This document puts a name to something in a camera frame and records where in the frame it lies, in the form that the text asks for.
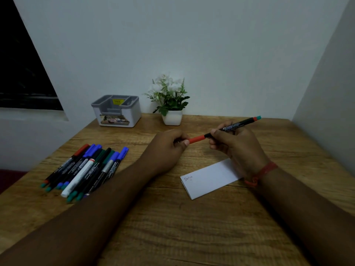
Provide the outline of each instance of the person's left hand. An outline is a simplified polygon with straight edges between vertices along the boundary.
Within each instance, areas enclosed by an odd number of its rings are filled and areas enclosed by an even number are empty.
[[[152,169],[153,174],[165,173],[175,166],[189,145],[189,136],[181,130],[159,132],[143,152],[138,162]]]

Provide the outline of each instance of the white flower pot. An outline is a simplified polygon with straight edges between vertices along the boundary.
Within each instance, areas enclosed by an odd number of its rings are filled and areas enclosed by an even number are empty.
[[[180,111],[168,111],[166,116],[163,116],[165,125],[179,126],[182,119],[182,110]]]

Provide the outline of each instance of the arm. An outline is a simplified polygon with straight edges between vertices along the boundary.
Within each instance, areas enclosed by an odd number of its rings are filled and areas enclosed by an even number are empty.
[[[180,130],[158,133],[142,156],[88,198],[0,255],[0,265],[91,265],[137,193],[170,170],[189,144]]]
[[[226,122],[218,128],[230,125]],[[252,131],[235,135],[213,129],[210,148],[227,154],[238,174],[251,180],[270,160]],[[275,169],[258,182],[259,192],[298,235],[321,265],[353,265],[355,217],[286,173]]]

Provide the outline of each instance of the red thread bracelet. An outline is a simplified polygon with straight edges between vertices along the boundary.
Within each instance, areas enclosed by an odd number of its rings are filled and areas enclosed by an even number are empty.
[[[270,171],[274,170],[278,168],[278,166],[270,161],[267,165],[265,165],[257,174],[255,174],[254,176],[252,176],[252,180],[253,182],[249,182],[247,180],[244,180],[244,183],[246,183],[247,185],[251,186],[251,187],[256,187],[258,185],[258,181],[259,179],[264,176],[265,174],[269,173]]]

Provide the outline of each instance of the person's left arm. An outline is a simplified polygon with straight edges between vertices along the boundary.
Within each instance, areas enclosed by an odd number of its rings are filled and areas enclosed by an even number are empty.
[[[5,250],[0,265],[91,265],[137,193],[174,167],[188,138],[180,130],[158,133],[134,164]]]

